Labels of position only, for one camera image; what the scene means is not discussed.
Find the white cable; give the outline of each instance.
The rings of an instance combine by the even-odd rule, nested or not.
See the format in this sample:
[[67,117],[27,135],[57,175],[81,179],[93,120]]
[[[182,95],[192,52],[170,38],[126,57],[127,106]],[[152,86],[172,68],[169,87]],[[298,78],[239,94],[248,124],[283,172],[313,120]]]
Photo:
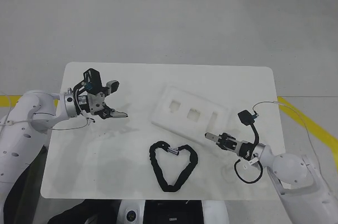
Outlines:
[[[12,109],[12,105],[11,105],[11,99],[10,99],[10,97],[7,94],[5,94],[4,92],[2,92],[2,91],[0,91],[0,93],[4,94],[7,97],[8,103],[10,105],[9,108],[8,108],[8,112],[7,112],[6,116],[5,116],[5,120],[3,121],[3,124],[5,124],[5,122],[7,121],[8,116],[10,115],[10,112],[11,112],[11,109]],[[2,134],[3,128],[4,128],[4,126],[1,127],[0,136]]]
[[79,105],[79,103],[78,103],[78,97],[77,97],[77,94],[78,94],[78,90],[75,91],[75,93],[74,93],[74,98],[75,98],[76,103],[77,103],[77,105],[78,105],[78,107],[79,107],[79,110],[81,111],[81,115],[86,119],[86,122],[87,122],[87,123],[86,123],[85,125],[81,126],[81,127],[76,127],[76,128],[65,128],[65,129],[48,128],[49,130],[75,130],[75,129],[79,129],[79,128],[84,128],[84,127],[86,127],[86,126],[88,126],[88,125],[90,124],[89,118],[85,117],[85,116],[83,115],[83,113],[82,113],[82,109],[81,109],[81,107],[80,107],[80,105]]
[[296,111],[295,109],[293,109],[292,107],[290,107],[290,106],[288,106],[288,105],[286,105],[286,104],[283,104],[282,102],[277,102],[277,101],[262,101],[262,102],[258,102],[257,104],[255,104],[255,105],[252,107],[253,112],[256,113],[255,107],[256,107],[257,105],[259,105],[259,104],[264,104],[264,103],[277,104],[277,105],[285,106],[286,108],[292,110],[293,112],[295,112],[295,113],[299,116],[300,120],[302,121],[302,123],[303,123],[303,125],[304,125],[304,128],[306,129],[307,136],[308,136],[308,140],[309,140],[309,143],[311,144],[313,153],[314,153],[314,155],[315,155],[315,157],[316,157],[316,160],[317,160],[317,163],[318,163],[318,170],[319,170],[319,172],[320,172],[320,174],[321,174],[321,177],[322,177],[322,179],[324,180],[324,182],[326,183],[326,185],[327,185],[329,191],[333,193],[333,191],[332,191],[330,185],[328,184],[327,180],[326,180],[326,179],[323,177],[323,175],[322,175],[320,160],[318,159],[317,152],[316,152],[316,150],[314,149],[314,146],[313,146],[313,143],[312,143],[311,136],[310,136],[310,134],[309,134],[307,125],[306,125],[304,119],[302,118],[302,116],[299,114],[299,112],[297,112],[297,111]]
[[81,127],[76,127],[76,128],[65,128],[65,129],[55,129],[55,128],[48,128],[49,130],[74,130],[74,129],[79,129],[79,128],[84,128],[86,126],[88,126],[89,122],[88,119],[86,118],[86,124],[81,126]]

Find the white tabletop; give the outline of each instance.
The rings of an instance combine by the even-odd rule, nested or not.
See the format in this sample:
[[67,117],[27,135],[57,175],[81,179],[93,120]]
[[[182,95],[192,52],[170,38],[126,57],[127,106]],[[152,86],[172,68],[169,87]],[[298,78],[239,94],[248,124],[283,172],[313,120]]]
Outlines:
[[[151,115],[167,85],[175,86],[228,108],[225,131],[238,140],[253,142],[250,127],[240,123],[237,113],[264,100],[277,100],[273,72],[267,67],[193,66],[170,64],[79,63],[67,64],[61,91],[83,79],[94,68],[102,82],[118,80],[117,92],[106,98],[109,107],[128,113],[128,118],[102,120],[89,127],[53,131],[41,187],[45,198],[97,199],[277,199],[269,177],[256,184],[241,182],[233,171],[238,157],[215,144],[203,147],[151,123]],[[274,154],[285,151],[279,109],[260,105],[255,125],[260,142],[269,144]],[[78,117],[56,128],[78,127]],[[199,163],[176,193],[165,193],[158,185],[149,160],[149,147],[166,141],[172,147],[189,144]],[[174,184],[189,161],[188,151],[179,156],[157,150],[157,160],[169,184]],[[254,179],[259,171],[243,170]]]

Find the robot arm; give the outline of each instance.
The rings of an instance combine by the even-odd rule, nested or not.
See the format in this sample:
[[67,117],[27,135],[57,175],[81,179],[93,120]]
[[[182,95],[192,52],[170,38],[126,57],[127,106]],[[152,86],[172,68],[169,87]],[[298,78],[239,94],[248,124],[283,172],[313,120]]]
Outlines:
[[[255,132],[253,123],[257,117],[256,114],[251,115],[248,111],[243,111],[239,113],[239,117],[243,124],[251,125]],[[253,144],[238,141],[227,133],[219,136],[206,133],[205,137],[215,142],[222,150],[236,153],[240,158],[247,160],[250,165],[258,163],[261,171],[266,167],[293,224],[338,224],[338,203],[331,195],[319,170],[307,156],[298,157],[289,153],[274,156],[270,146],[258,143],[257,132]],[[310,186],[286,189],[282,185],[282,182],[298,185],[306,180],[307,175],[313,177],[313,184]],[[255,183],[258,180],[259,178],[252,182],[245,181],[245,183]]]
[[[0,223],[3,223],[3,206],[11,188],[39,154],[49,129],[79,114],[86,118],[87,126],[94,120],[86,116],[86,112],[102,119],[127,117],[104,102],[105,97],[118,89],[118,81],[110,81],[103,87],[99,72],[92,68],[83,76],[83,81],[74,87],[75,93],[70,88],[61,94],[38,90],[25,93],[7,119],[5,116],[0,120]],[[59,100],[58,113],[54,106],[56,99]]]

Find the yellow tape line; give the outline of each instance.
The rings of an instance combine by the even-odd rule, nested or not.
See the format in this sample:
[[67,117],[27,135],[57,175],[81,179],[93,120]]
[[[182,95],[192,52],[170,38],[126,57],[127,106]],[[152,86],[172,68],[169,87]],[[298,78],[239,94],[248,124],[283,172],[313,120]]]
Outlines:
[[[20,97],[21,96],[10,96],[11,103],[12,103],[13,106],[16,105],[16,102],[18,101],[18,99]],[[296,111],[299,112],[301,117],[304,119],[309,132],[312,133],[316,138],[318,138],[328,148],[331,149],[331,151],[333,153],[333,158],[335,160],[335,164],[336,164],[336,167],[337,167],[337,171],[338,171],[338,139],[336,139],[329,132],[327,132],[326,130],[321,128],[318,124],[316,124],[313,120],[311,120],[309,117],[307,117],[302,112],[300,112],[297,108],[295,108],[292,104],[287,102],[284,98],[278,97],[278,101],[296,109]],[[4,106],[8,106],[8,100],[7,100],[6,96],[0,96],[0,107],[4,107]],[[303,122],[301,121],[301,119],[299,118],[299,116],[295,112],[291,111],[288,108],[285,108],[284,106],[279,106],[279,107],[280,107],[280,110],[285,112],[295,122],[304,126]]]
[[[299,113],[299,115],[302,117],[304,122],[306,123],[308,131],[311,134],[313,134],[316,138],[318,138],[322,143],[324,143],[328,148],[331,149],[333,158],[335,160],[336,168],[338,171],[338,139],[332,136],[328,131],[321,128],[318,124],[316,124],[313,120],[311,120],[309,117],[307,117],[302,112],[300,112],[297,108],[295,108],[292,104],[287,102],[284,98],[278,97],[278,101],[295,109]],[[303,122],[301,121],[300,117],[295,112],[293,112],[292,110],[284,106],[279,106],[279,107],[280,107],[280,110],[285,112],[295,122],[297,122],[298,124],[304,127]]]
[[[21,96],[16,95],[16,96],[9,96],[9,97],[11,100],[11,105],[14,107]],[[54,103],[55,103],[55,106],[57,106],[58,100],[55,100]],[[5,107],[5,106],[9,106],[8,98],[6,96],[0,96],[0,107]]]

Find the black strap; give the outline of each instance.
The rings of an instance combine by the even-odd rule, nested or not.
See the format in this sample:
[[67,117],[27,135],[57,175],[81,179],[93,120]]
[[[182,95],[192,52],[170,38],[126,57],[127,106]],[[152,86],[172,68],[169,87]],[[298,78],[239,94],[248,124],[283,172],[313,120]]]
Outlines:
[[178,179],[176,180],[174,186],[168,185],[167,181],[163,177],[163,171],[160,168],[158,161],[156,159],[156,149],[161,148],[164,151],[168,152],[168,148],[170,148],[170,145],[166,142],[159,141],[155,144],[153,144],[149,149],[149,158],[151,160],[154,173],[157,177],[158,183],[161,187],[161,189],[164,192],[177,192],[181,186],[185,183],[185,181],[189,178],[191,172],[196,167],[196,164],[198,164],[198,154],[191,148],[189,145],[180,146],[178,148],[179,151],[181,150],[188,150],[190,152],[190,162],[185,167],[185,169],[181,172]]

